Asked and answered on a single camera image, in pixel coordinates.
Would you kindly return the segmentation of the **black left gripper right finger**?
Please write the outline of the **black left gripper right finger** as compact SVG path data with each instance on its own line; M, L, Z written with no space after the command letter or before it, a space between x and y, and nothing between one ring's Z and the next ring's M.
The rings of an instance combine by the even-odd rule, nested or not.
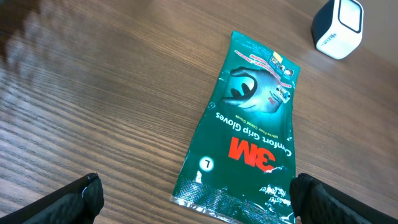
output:
M397 224L397 219L372 208L317 178L301 173L290 181L294 217L311 224Z

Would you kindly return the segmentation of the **green 3M gloves packet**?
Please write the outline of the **green 3M gloves packet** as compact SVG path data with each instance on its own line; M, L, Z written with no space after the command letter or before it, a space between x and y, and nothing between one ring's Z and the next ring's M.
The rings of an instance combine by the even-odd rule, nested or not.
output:
M228 223L294 223L293 102L300 67L233 31L171 201Z

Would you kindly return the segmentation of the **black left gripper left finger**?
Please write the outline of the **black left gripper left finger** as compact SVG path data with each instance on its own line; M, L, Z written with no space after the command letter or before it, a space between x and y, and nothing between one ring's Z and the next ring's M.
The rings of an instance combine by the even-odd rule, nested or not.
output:
M104 206L97 173L89 173L49 195L1 218L1 223L87 223Z

